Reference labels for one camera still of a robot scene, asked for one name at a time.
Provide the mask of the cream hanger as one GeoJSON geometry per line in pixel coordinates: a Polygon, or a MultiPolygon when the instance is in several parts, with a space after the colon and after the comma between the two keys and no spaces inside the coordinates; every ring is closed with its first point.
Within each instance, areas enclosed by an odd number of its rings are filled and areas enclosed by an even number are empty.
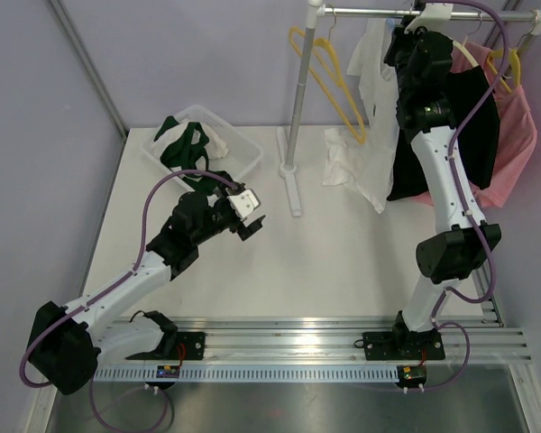
{"type": "Polygon", "coordinates": [[[454,68],[457,70],[465,70],[482,66],[482,63],[477,59],[468,48],[457,40],[452,40],[454,47],[454,68]]]}

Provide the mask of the yellow hanger with metal hook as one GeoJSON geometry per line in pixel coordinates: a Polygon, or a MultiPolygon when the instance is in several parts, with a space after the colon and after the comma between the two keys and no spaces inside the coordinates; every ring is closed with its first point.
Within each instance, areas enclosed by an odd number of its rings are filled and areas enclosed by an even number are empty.
{"type": "Polygon", "coordinates": [[[289,142],[294,143],[297,140],[298,128],[300,126],[304,95],[306,92],[307,76],[311,75],[319,85],[332,107],[335,109],[343,124],[348,128],[351,136],[358,144],[365,144],[366,129],[353,96],[346,84],[344,74],[341,70],[338,55],[330,38],[316,38],[315,30],[317,27],[317,12],[322,6],[310,6],[307,9],[306,28],[302,30],[296,26],[289,29],[289,43],[294,52],[299,56],[298,81],[289,132],[289,142]],[[351,121],[343,108],[337,102],[331,88],[323,80],[321,75],[315,71],[311,65],[311,57],[314,56],[318,64],[322,67],[325,74],[330,78],[332,86],[339,89],[350,107],[355,120],[351,121]]]}

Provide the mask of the green and white t shirt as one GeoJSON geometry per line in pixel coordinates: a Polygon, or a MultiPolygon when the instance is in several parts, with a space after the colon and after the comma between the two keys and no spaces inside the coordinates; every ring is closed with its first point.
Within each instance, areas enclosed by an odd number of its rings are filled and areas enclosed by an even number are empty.
{"type": "Polygon", "coordinates": [[[207,124],[165,118],[153,138],[151,153],[169,170],[210,171],[211,161],[227,156],[227,144],[207,124]]]}

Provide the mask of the black t shirt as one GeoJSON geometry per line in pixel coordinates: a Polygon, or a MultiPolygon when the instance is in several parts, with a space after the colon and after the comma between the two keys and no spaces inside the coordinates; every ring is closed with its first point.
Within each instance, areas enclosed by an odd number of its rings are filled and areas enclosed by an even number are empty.
{"type": "MultiPolygon", "coordinates": [[[[446,94],[453,103],[457,124],[462,122],[491,85],[483,71],[487,51],[471,41],[466,42],[464,47],[477,64],[473,66],[466,56],[455,48],[452,52],[453,65],[446,84],[446,94]]],[[[487,189],[491,185],[499,138],[500,116],[494,97],[490,96],[458,136],[467,178],[478,189],[487,189]]],[[[388,201],[415,196],[428,199],[425,195],[428,187],[423,169],[404,134],[400,134],[398,138],[392,176],[388,201]]]]}

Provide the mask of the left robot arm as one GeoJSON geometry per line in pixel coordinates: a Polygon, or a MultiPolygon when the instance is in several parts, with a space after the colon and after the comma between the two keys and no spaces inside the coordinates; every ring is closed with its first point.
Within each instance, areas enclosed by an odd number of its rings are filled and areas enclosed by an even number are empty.
{"type": "Polygon", "coordinates": [[[159,233],[142,243],[140,257],[98,290],[63,306],[39,308],[24,361],[60,393],[79,391],[97,369],[123,360],[175,360],[182,354],[179,329],[159,311],[127,323],[115,320],[140,299],[179,277],[198,258],[198,247],[228,231],[246,240],[262,227],[245,220],[261,202],[251,189],[222,194],[215,202],[184,194],[159,233]]]}

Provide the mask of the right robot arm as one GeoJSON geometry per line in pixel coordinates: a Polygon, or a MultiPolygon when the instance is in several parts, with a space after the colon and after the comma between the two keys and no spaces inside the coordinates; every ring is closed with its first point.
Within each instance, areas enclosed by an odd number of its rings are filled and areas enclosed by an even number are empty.
{"type": "Polygon", "coordinates": [[[440,32],[399,24],[385,63],[398,79],[399,130],[423,169],[434,203],[436,234],[419,243],[420,277],[408,305],[388,332],[364,333],[369,361],[443,360],[436,315],[448,295],[480,268],[501,239],[472,196],[456,138],[456,119],[445,93],[453,43],[440,32]]]}

